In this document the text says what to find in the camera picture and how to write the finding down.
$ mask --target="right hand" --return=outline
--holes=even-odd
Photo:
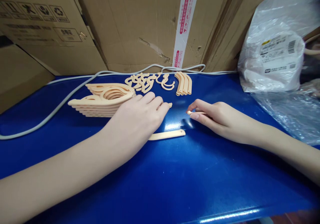
[[[195,112],[190,115],[192,119],[234,142],[261,147],[275,130],[274,127],[258,122],[224,102],[209,104],[197,99],[187,111],[194,109],[196,112],[206,112],[211,118]]]

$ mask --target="blue tabletop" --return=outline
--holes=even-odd
[[[152,88],[173,103],[157,132],[184,129],[186,136],[147,142],[125,165],[29,223],[231,223],[320,207],[320,189],[281,159],[219,137],[185,114],[196,98],[223,101],[284,131],[242,91],[238,75],[190,76],[192,95],[178,97],[176,87]],[[98,77],[92,83],[124,83],[127,77]],[[168,83],[174,79],[171,75]],[[21,101],[0,116],[1,134],[35,126],[82,81],[52,84]],[[87,95],[83,87],[73,98]],[[0,178],[70,148],[108,120],[85,117],[65,104],[39,130],[1,141]]]

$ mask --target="plastic bag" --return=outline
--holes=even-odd
[[[310,90],[252,96],[292,137],[313,146],[320,144],[320,102],[305,93]]]
[[[319,0],[265,0],[256,9],[238,62],[245,92],[299,88],[305,36],[320,26]]]

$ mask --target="electrical cord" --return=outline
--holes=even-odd
[[[90,81],[92,81],[93,79],[95,79],[97,76],[110,76],[110,75],[134,75],[134,74],[139,74],[141,72],[144,72],[146,70],[148,70],[151,67],[161,67],[161,72],[163,72],[164,70],[169,70],[169,71],[188,71],[190,72],[190,74],[205,74],[205,75],[223,75],[223,74],[230,74],[230,73],[237,73],[236,71],[221,71],[221,72],[202,72],[204,70],[204,68],[206,67],[206,65],[204,64],[200,64],[200,65],[196,65],[196,66],[192,66],[189,68],[177,68],[177,67],[164,67],[158,64],[152,64],[144,69],[142,69],[141,71],[138,72],[134,72],[134,73],[120,73],[120,72],[114,72],[114,71],[100,71],[97,72],[95,75],[85,75],[85,76],[76,76],[76,77],[68,77],[68,78],[63,78],[63,79],[59,79],[59,80],[55,80],[55,81],[51,81],[49,82],[47,85],[51,85],[53,83],[57,83],[57,82],[61,82],[61,81],[66,81],[66,80],[74,80],[74,79],[79,79],[79,78],[86,78],[86,77],[90,77],[88,80],[84,81],[83,83],[81,83],[79,86],[77,86],[75,89],[73,89],[73,91],[71,91],[61,102],[60,104],[42,121],[40,122],[38,125],[36,125],[35,127],[17,133],[17,134],[13,134],[13,135],[8,135],[8,136],[3,136],[0,135],[0,140],[9,140],[9,139],[13,139],[13,138],[17,138],[17,137],[21,137],[24,135],[27,135],[31,132],[34,132],[36,130],[38,130],[40,127],[42,127],[43,125],[45,125],[58,111],[59,109],[67,102],[67,100],[76,92],[78,91],[81,87],[83,87],[85,84],[89,83]],[[198,67],[202,67],[202,69],[200,71],[192,71],[191,69],[194,68],[198,68]]]

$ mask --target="hand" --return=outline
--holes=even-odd
[[[261,146],[270,138],[275,128],[254,120],[224,102],[209,104],[200,99],[195,100],[187,111],[204,111],[203,114],[193,113],[190,117],[209,127],[216,134],[231,141]]]
[[[137,95],[123,103],[98,133],[112,147],[113,155],[128,161],[158,129],[169,110],[169,104],[153,92]]]

